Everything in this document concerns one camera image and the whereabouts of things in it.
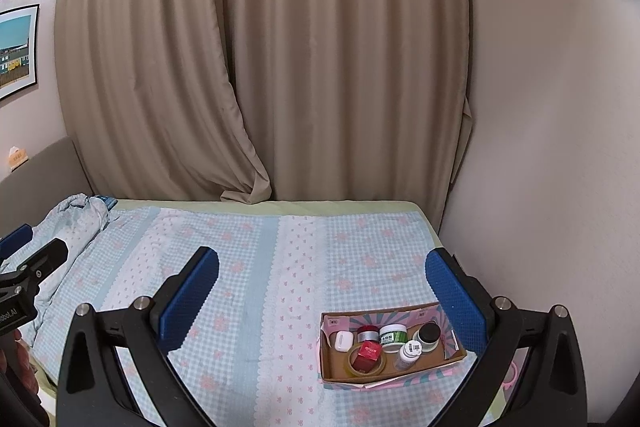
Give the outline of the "black lid white jar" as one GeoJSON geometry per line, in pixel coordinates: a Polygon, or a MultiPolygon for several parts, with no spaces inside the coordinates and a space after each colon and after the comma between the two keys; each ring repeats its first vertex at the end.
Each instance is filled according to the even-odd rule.
{"type": "Polygon", "coordinates": [[[439,344],[440,327],[435,321],[429,321],[414,332],[412,339],[419,343],[423,353],[430,353],[439,344]]]}

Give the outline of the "green white cream jar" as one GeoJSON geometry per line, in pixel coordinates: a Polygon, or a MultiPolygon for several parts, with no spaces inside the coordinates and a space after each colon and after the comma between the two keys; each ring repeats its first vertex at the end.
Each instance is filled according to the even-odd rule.
{"type": "Polygon", "coordinates": [[[378,341],[385,353],[397,353],[408,341],[407,326],[400,323],[382,326],[378,331],[378,341]]]}

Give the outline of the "red rectangular box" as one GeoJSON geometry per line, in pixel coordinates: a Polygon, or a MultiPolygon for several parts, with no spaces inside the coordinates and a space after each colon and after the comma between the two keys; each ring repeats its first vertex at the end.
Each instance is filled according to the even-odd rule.
{"type": "Polygon", "coordinates": [[[357,373],[367,374],[378,365],[382,348],[378,343],[359,343],[354,353],[349,357],[350,366],[357,373]]]}

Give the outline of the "red lid silver jar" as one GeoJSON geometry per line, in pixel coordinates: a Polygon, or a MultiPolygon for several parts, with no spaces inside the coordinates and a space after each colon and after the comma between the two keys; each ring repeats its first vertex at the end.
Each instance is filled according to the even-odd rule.
{"type": "Polygon", "coordinates": [[[379,343],[380,342],[380,329],[378,326],[367,324],[362,325],[357,329],[356,332],[356,340],[358,343],[365,343],[366,341],[371,341],[371,343],[379,343]]]}

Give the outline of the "white earbud case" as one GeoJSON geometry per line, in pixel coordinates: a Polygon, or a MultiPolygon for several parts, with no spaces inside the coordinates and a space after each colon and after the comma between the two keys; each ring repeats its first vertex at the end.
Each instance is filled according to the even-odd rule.
{"type": "Polygon", "coordinates": [[[354,333],[351,331],[338,331],[334,337],[333,348],[337,352],[346,353],[354,345],[354,333]]]}

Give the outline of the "crumpled light blue blanket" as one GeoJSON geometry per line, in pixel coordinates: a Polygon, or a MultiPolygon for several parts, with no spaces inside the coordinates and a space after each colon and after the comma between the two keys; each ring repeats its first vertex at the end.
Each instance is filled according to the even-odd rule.
{"type": "Polygon", "coordinates": [[[91,241],[105,229],[108,221],[110,221],[110,210],[98,196],[88,196],[84,193],[72,195],[49,211],[39,225],[35,226],[32,240],[17,251],[16,263],[19,265],[51,239],[62,239],[68,250],[67,260],[40,285],[40,291],[35,300],[37,317],[21,327],[21,333],[29,347],[34,345],[44,314],[50,307],[64,277],[91,241]]]}

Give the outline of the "grey headboard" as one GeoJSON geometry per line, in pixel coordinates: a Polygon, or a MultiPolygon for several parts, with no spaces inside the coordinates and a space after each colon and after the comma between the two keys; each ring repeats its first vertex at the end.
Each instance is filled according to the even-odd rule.
{"type": "Polygon", "coordinates": [[[63,199],[93,195],[74,142],[58,140],[1,181],[1,236],[21,225],[38,225],[63,199]]]}

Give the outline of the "white pill bottle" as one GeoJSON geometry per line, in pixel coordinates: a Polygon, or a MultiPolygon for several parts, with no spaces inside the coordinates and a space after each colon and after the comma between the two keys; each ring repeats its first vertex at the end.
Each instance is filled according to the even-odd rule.
{"type": "Polygon", "coordinates": [[[419,341],[409,340],[404,343],[397,353],[395,369],[398,372],[408,371],[416,364],[422,355],[422,346],[419,341]]]}

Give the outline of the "yellow tape roll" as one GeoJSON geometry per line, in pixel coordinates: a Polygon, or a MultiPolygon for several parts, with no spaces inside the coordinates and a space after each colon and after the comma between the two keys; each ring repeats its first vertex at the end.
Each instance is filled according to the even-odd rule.
{"type": "Polygon", "coordinates": [[[363,341],[353,345],[346,355],[346,371],[356,377],[381,374],[386,365],[386,355],[379,343],[363,341]]]}

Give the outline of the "cardboard box with pink lining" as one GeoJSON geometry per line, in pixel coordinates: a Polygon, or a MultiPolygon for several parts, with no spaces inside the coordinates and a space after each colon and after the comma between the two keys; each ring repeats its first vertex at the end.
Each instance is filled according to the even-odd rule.
{"type": "Polygon", "coordinates": [[[326,387],[337,388],[388,388],[410,386],[412,384],[434,381],[451,373],[451,366],[466,357],[466,350],[454,332],[440,303],[427,303],[415,307],[358,312],[325,313],[321,315],[319,340],[319,367],[322,381],[326,387]],[[440,339],[437,348],[423,353],[420,359],[408,371],[395,369],[397,353],[385,353],[386,365],[381,374],[368,377],[356,377],[346,371],[348,352],[337,352],[333,348],[334,337],[338,331],[356,332],[362,325],[382,326],[400,323],[407,326],[408,341],[413,340],[414,332],[423,324],[435,321],[440,327],[440,339]]]}

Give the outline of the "beige curtain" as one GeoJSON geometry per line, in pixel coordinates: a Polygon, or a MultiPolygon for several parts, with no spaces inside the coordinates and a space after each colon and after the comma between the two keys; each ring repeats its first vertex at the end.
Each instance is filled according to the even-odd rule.
{"type": "Polygon", "coordinates": [[[400,199],[471,133],[471,0],[56,0],[66,130],[131,199],[400,199]]]}

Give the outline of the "framed wall picture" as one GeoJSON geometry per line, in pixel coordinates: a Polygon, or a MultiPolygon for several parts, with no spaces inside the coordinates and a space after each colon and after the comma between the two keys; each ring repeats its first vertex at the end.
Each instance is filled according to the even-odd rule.
{"type": "Polygon", "coordinates": [[[38,4],[19,6],[1,13],[1,100],[37,84],[38,16],[38,4]]]}

